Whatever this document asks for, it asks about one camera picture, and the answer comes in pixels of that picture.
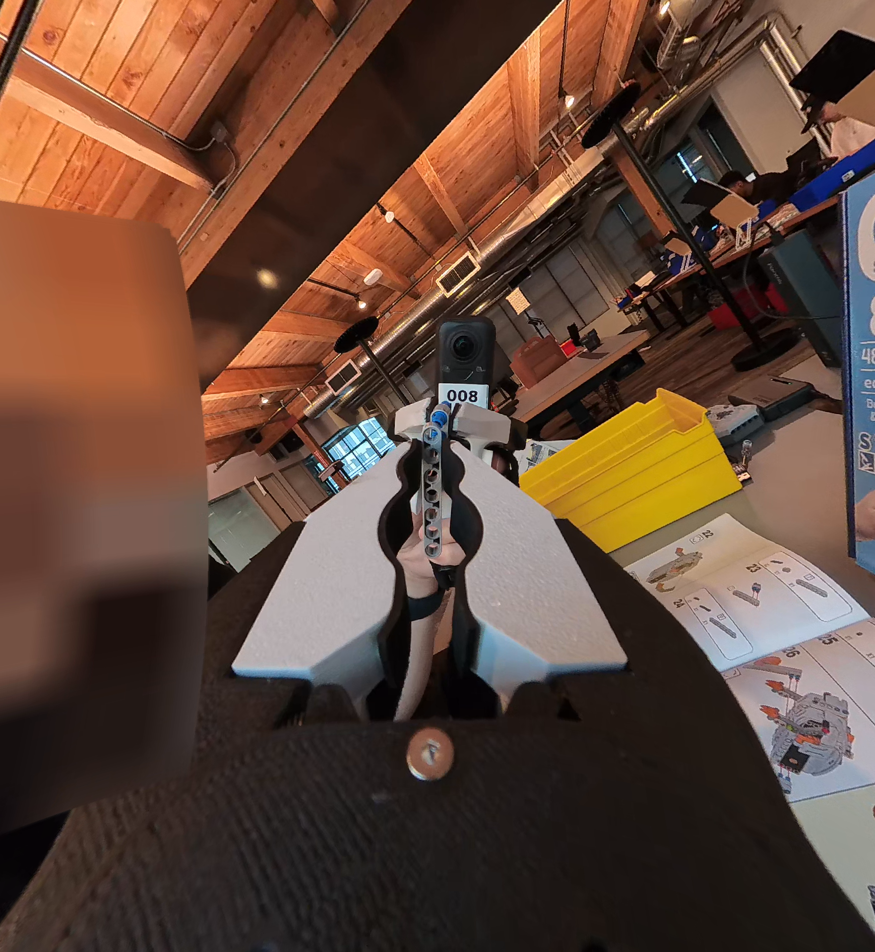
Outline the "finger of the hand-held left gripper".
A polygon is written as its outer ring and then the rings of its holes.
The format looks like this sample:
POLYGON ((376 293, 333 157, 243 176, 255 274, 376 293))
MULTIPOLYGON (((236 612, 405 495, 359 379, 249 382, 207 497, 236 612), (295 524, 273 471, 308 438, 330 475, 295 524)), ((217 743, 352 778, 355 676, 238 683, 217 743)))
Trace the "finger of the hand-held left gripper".
POLYGON ((431 424, 435 402, 415 402, 395 411, 395 444, 417 441, 427 445, 426 430, 431 424))
POLYGON ((510 417, 479 406, 456 406, 448 424, 448 439, 466 443, 481 456, 493 447, 513 449, 513 421, 510 417))

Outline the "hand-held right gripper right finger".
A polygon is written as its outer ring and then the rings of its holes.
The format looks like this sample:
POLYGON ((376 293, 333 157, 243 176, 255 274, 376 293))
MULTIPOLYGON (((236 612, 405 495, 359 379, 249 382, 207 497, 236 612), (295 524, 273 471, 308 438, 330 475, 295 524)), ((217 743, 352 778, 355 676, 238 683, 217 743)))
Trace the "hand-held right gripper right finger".
POLYGON ((455 568, 444 686, 453 715, 492 716, 523 684, 617 673, 627 655, 564 529, 531 496, 457 443, 444 449, 455 568))

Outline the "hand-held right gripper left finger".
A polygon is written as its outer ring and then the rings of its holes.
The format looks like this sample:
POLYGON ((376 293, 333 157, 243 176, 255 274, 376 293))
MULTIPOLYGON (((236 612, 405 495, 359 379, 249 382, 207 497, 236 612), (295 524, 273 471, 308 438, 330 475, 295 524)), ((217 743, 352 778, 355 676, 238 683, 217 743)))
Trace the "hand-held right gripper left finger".
POLYGON ((400 444, 299 527, 233 673, 337 685, 358 708, 382 681, 399 696, 412 622, 397 553, 420 475, 420 443, 400 444))

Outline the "grey toy beam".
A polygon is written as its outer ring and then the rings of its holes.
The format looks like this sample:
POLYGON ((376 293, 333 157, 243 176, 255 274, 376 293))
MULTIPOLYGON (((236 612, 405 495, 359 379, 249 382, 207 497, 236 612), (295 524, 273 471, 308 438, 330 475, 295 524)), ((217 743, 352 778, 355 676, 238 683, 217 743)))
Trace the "grey toy beam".
POLYGON ((442 448, 445 431, 429 425, 425 431, 426 446, 421 446, 420 513, 424 550, 429 559, 435 560, 442 550, 443 483, 442 448))

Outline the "person's left forearm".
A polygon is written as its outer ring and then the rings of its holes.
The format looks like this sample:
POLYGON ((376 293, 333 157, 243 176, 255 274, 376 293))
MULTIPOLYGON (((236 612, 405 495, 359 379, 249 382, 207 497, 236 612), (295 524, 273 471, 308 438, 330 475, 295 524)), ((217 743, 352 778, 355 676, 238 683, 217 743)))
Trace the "person's left forearm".
POLYGON ((439 608, 411 623, 410 653, 401 685, 394 722, 407 721, 418 709, 431 679, 435 657, 450 647, 451 609, 439 608))

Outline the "grey desk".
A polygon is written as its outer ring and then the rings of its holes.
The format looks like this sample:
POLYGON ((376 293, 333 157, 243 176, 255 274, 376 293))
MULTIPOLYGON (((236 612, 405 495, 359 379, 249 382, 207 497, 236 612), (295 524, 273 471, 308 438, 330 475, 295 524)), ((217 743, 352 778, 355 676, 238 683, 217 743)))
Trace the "grey desk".
POLYGON ((770 656, 875 675, 875 577, 848 554, 842 417, 755 437, 741 491, 610 553, 723 673, 770 656))

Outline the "person's left hand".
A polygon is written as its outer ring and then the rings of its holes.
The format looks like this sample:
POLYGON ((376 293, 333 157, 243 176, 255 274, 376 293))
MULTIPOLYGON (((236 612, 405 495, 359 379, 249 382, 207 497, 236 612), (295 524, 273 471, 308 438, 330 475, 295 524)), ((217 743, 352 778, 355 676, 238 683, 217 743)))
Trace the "person's left hand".
POLYGON ((429 597, 438 591, 438 579, 434 574, 434 565, 452 567, 459 565, 465 558, 461 545, 451 533, 451 520, 442 520, 442 550, 435 560, 426 555, 424 546, 422 517, 413 514, 412 533, 397 553, 397 559, 405 576, 406 591, 412 599, 429 597))

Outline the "brown cardboard box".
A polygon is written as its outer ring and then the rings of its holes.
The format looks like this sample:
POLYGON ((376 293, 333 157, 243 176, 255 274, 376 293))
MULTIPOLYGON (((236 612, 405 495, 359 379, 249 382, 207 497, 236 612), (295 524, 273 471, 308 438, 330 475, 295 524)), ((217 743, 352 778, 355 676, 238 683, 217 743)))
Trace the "brown cardboard box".
POLYGON ((513 373, 523 388, 536 387, 555 372, 568 357, 551 335, 536 337, 520 346, 511 358, 513 373))

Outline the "black wristwatch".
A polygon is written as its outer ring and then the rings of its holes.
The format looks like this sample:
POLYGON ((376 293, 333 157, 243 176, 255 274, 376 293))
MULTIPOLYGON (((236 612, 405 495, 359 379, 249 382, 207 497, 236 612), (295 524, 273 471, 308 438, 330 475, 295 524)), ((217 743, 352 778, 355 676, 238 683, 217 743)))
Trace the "black wristwatch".
POLYGON ((456 569, 453 566, 433 566, 436 590, 427 596, 408 596, 409 619, 412 623, 429 618, 438 611, 443 603, 444 594, 455 587, 455 574, 456 569))

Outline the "yellow storage bin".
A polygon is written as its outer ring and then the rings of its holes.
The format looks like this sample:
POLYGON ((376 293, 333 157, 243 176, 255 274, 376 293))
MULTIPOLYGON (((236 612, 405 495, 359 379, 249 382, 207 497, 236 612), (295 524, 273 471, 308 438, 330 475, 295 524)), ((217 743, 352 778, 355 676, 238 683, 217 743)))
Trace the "yellow storage bin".
POLYGON ((742 488, 706 409, 662 388, 529 468, 519 484, 607 553, 742 488))

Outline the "open white instruction booklet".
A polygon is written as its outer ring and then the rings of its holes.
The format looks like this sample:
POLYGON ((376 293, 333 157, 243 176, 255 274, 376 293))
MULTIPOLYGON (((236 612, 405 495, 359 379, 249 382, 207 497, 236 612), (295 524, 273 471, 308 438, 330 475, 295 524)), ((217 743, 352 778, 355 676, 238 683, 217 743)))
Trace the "open white instruction booklet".
POLYGON ((626 571, 720 672, 802 831, 875 934, 875 619, 730 515, 626 571))

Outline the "grey toy motor block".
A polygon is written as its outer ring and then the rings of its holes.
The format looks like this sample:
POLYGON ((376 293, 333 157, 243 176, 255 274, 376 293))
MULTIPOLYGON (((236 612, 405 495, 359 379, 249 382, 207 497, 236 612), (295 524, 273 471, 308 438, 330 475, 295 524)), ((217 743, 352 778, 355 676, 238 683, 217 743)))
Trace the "grey toy motor block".
POLYGON ((765 426, 759 407, 752 404, 714 406, 706 410, 706 418, 723 447, 740 445, 765 426))

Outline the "long wooden table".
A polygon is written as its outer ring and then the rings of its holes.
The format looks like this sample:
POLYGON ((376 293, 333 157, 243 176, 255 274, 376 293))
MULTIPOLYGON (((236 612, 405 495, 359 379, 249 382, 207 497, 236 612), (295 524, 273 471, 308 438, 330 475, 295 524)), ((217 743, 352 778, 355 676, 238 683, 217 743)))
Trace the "long wooden table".
MULTIPOLYGON (((834 212, 842 197, 842 193, 837 193, 815 205, 813 208, 801 211, 785 221, 773 224, 773 227, 776 229, 777 234, 782 237, 787 237, 801 229, 807 228, 816 221, 825 223, 833 218, 834 212)), ((772 235, 769 233, 769 225, 769 222, 758 223, 758 228, 753 234, 753 240, 751 244, 747 246, 735 247, 734 243, 728 245, 720 254, 711 259, 713 267, 721 271, 724 268, 728 268, 735 261, 742 260, 749 253, 761 250, 771 244, 772 235)), ((661 298, 662 292, 669 292, 669 290, 675 288, 683 281, 689 280, 700 273, 704 273, 704 268, 701 264, 691 264, 690 267, 675 275, 665 273, 659 276, 659 280, 649 285, 645 291, 639 292, 634 297, 631 295, 624 296, 618 302, 618 311, 629 315, 643 308, 651 296, 661 298)))

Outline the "black flat device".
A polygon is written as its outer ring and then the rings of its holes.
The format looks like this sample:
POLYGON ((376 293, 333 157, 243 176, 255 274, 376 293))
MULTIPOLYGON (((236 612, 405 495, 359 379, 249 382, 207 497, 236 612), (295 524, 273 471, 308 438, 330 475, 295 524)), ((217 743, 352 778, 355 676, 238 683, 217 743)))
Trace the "black flat device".
POLYGON ((728 393, 734 407, 757 408, 762 420, 775 422, 811 403, 819 394, 811 383, 778 376, 761 376, 744 381, 728 393))

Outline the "dark tower device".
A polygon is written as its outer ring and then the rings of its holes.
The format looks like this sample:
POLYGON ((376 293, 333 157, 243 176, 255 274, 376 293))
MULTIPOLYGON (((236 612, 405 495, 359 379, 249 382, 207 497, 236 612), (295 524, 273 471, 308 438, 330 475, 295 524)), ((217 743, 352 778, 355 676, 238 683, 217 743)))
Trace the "dark tower device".
POLYGON ((812 235, 788 235, 769 229, 769 244, 759 257, 762 270, 777 286, 787 313, 801 329, 821 362, 843 367, 843 291, 836 272, 812 235))

